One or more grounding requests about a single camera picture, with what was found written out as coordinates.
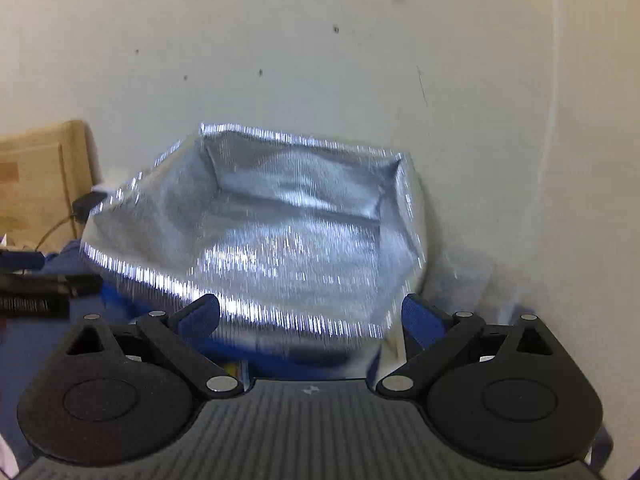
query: wire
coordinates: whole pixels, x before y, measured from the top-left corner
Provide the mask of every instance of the wire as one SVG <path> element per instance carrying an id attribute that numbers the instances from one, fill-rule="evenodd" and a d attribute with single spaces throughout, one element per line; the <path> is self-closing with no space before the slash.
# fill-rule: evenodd
<path id="1" fill-rule="evenodd" d="M 68 217 L 63 218 L 60 222 L 55 224 L 51 229 L 49 229 L 45 233 L 45 235 L 40 239 L 40 241 L 36 245 L 36 248 L 34 249 L 34 251 L 37 251 L 40 248 L 40 246 L 47 240 L 47 238 L 49 238 L 49 236 L 51 235 L 51 233 L 53 231 L 55 231 L 57 228 L 59 228 L 62 224 L 65 224 L 65 223 L 69 222 L 69 220 L 71 220 L 73 217 L 74 217 L 73 215 L 69 215 Z"/>

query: wall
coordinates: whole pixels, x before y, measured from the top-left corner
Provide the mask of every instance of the wall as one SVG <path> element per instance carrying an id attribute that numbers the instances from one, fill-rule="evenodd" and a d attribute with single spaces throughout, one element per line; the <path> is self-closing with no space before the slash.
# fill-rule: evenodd
<path id="1" fill-rule="evenodd" d="M 407 150 L 433 246 L 485 254 L 500 297 L 525 284 L 602 394 L 624 478 L 639 16 L 640 0 L 0 0 L 0 135 L 82 117 L 109 184 L 201 121 Z"/>

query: silver foil bag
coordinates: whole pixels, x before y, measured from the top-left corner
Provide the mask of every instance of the silver foil bag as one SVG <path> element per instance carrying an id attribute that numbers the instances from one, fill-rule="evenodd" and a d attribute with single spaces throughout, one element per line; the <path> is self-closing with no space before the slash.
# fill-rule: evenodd
<path id="1" fill-rule="evenodd" d="M 213 293 L 214 338 L 280 355 L 380 343 L 426 248 L 407 155 L 237 124 L 173 145 L 82 236 L 120 294 L 174 312 Z"/>

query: wooden cutting board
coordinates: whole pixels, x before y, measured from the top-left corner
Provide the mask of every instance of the wooden cutting board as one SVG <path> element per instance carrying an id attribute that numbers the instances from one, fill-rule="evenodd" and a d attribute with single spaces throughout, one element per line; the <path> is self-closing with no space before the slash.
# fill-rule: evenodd
<path id="1" fill-rule="evenodd" d="M 82 121 L 0 138 L 0 238 L 35 248 L 57 222 L 71 215 L 71 203 L 91 191 L 92 178 Z M 78 238 L 82 226 L 69 221 L 41 246 L 58 251 Z"/>

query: gray ribbed panel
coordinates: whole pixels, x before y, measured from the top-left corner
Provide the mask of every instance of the gray ribbed panel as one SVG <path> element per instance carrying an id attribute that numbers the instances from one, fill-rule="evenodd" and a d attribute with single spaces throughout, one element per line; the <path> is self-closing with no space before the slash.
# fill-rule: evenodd
<path id="1" fill-rule="evenodd" d="M 410 402 L 384 400 L 362 380 L 257 381 L 211 400 L 174 444 L 142 460 L 82 468 L 41 458 L 20 480 L 447 479 L 593 480 L 584 464 L 545 472 L 494 469 L 434 436 Z"/>

